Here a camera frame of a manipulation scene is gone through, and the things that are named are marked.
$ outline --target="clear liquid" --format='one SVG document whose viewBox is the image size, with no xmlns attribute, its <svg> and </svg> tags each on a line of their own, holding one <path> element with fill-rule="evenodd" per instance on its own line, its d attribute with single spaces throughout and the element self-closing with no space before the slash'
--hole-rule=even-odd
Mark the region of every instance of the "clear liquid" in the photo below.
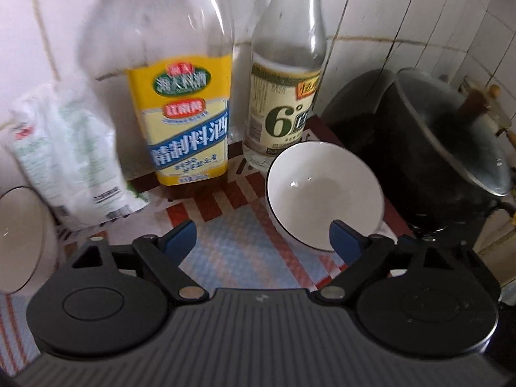
<svg viewBox="0 0 516 387">
<path fill-rule="evenodd" d="M 324 62 L 324 55 L 314 54 L 308 48 L 287 46 L 282 43 L 265 41 L 253 45 L 253 63 L 273 71 L 286 74 L 304 74 L 318 71 Z M 242 142 L 243 155 L 247 163 L 266 173 L 275 156 L 258 153 Z"/>
</svg>

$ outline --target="bottle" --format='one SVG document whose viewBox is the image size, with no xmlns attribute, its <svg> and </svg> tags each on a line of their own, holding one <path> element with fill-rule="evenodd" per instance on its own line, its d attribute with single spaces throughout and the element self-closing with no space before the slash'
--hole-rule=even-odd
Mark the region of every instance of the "bottle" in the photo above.
<svg viewBox="0 0 516 387">
<path fill-rule="evenodd" d="M 301 139 L 326 56 L 321 0 L 272 0 L 254 30 L 243 154 L 267 171 Z"/>
<path fill-rule="evenodd" d="M 126 72 L 169 199 L 227 180 L 233 20 L 227 0 L 101 0 L 79 47 L 98 79 Z"/>
</svg>

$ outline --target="bowl rim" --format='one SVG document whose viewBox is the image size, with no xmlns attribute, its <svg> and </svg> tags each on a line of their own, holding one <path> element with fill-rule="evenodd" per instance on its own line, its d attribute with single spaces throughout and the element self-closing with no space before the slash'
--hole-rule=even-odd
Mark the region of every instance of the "bowl rim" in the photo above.
<svg viewBox="0 0 516 387">
<path fill-rule="evenodd" d="M 269 199 L 269 189 L 268 189 L 269 188 L 269 175 L 270 175 L 270 171 L 273 169 L 274 162 L 280 157 L 280 155 L 282 155 L 284 152 L 286 152 L 290 148 L 295 147 L 296 145 L 299 145 L 299 144 L 306 144 L 306 143 L 316 143 L 316 144 L 322 144 L 322 145 L 333 145 L 335 147 L 340 148 L 341 150 L 347 151 L 348 153 L 352 154 L 360 163 L 362 163 L 371 172 L 371 174 L 375 177 L 376 183 L 378 184 L 378 188 L 380 189 L 380 194 L 381 194 L 381 197 L 382 197 L 381 218 L 380 218 L 380 221 L 378 222 L 378 224 L 376 225 L 376 228 L 371 233 L 371 234 L 375 234 L 375 231 L 377 231 L 380 228 L 380 226 L 382 225 L 383 216 L 385 215 L 385 195 L 383 194 L 383 190 L 382 190 L 382 187 L 380 185 L 380 182 L 378 182 L 378 178 L 376 178 L 376 175 L 372 172 L 371 168 L 366 163 L 364 163 L 364 161 L 360 157 L 358 157 L 357 155 L 353 154 L 350 150 L 347 150 L 346 148 L 342 147 L 341 145 L 334 144 L 332 142 L 327 142 L 327 141 L 300 141 L 300 142 L 298 142 L 298 143 L 296 143 L 294 145 L 291 145 L 290 147 L 286 148 L 284 151 L 282 151 L 280 154 L 278 154 L 273 159 L 273 161 L 271 162 L 271 164 L 269 166 L 269 170 L 267 170 L 267 175 L 265 176 L 265 199 L 267 200 L 267 205 L 269 207 L 269 210 L 274 215 L 274 218 L 275 218 L 276 222 L 280 225 L 281 228 L 283 228 L 283 230 L 288 235 L 290 235 L 293 239 L 295 239 L 296 242 L 302 244 L 303 246 L 306 246 L 307 248 L 309 248 L 311 250 L 314 250 L 318 254 L 332 254 L 332 253 L 336 253 L 333 248 L 332 248 L 332 250 L 318 249 L 318 248 L 310 246 L 309 244 L 306 244 L 305 242 L 302 242 L 300 239 L 298 239 L 294 234 L 292 234 L 292 232 L 287 230 L 285 228 L 285 226 L 281 223 L 281 221 L 278 219 L 278 216 L 274 212 L 273 206 L 272 206 L 272 204 L 270 202 L 270 199 Z"/>
<path fill-rule="evenodd" d="M 40 249 L 39 249 L 39 255 L 38 255 L 38 259 L 36 260 L 35 264 L 34 264 L 34 268 L 32 270 L 32 272 L 30 273 L 29 277 L 27 278 L 27 280 L 23 283 L 22 286 L 20 286 L 18 289 L 15 289 L 14 291 L 11 291 L 11 292 L 5 292 L 5 291 L 2 291 L 0 289 L 0 293 L 3 294 L 3 295 L 13 295 L 13 294 L 16 294 L 16 293 L 19 293 L 25 286 L 28 285 L 28 283 L 30 282 L 30 280 L 34 277 L 34 274 L 36 272 L 36 270 L 38 269 L 38 266 L 40 264 L 40 261 L 41 261 L 41 258 L 43 257 L 43 251 L 45 250 L 45 245 L 46 245 L 46 233 L 48 231 L 48 226 L 47 226 L 47 222 L 46 222 L 46 219 L 47 218 L 50 218 L 52 219 L 52 214 L 50 214 L 50 216 L 47 214 L 49 213 L 50 211 L 48 210 L 48 207 L 46 206 L 45 202 L 43 201 L 43 199 L 40 197 L 40 195 L 38 194 L 38 192 L 36 192 L 34 189 L 30 188 L 29 186 L 16 186 L 15 188 L 11 188 L 9 189 L 7 192 L 5 192 L 2 196 L 0 196 L 0 202 L 2 201 L 2 199 L 7 195 L 9 194 L 10 192 L 12 191 L 15 191 L 16 189 L 27 189 L 29 192 L 32 192 L 36 197 L 37 199 L 39 200 L 39 207 L 40 207 L 40 212 L 41 212 L 41 218 L 42 218 L 42 231 L 41 231 L 41 242 L 40 242 Z"/>
</svg>

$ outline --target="ribbed black surface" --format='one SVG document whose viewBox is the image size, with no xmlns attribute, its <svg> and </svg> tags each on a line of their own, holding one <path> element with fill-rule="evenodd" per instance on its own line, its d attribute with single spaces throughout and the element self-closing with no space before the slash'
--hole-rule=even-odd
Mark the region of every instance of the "ribbed black surface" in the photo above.
<svg viewBox="0 0 516 387">
<path fill-rule="evenodd" d="M 16 377 L 22 387 L 498 387 L 507 378 L 481 355 L 418 361 L 367 339 L 344 309 L 304 290 L 219 289 L 182 307 L 156 338 L 96 362 L 42 355 Z"/>
</svg>

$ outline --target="food package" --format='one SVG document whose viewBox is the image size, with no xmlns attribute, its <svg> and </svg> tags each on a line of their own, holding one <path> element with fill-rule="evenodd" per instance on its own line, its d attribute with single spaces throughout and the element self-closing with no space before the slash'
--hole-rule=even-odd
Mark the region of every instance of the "food package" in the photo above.
<svg viewBox="0 0 516 387">
<path fill-rule="evenodd" d="M 37 87 L 17 99 L 11 113 L 8 148 L 68 229 L 97 225 L 147 204 L 128 189 L 111 118 L 83 74 Z"/>
</svg>

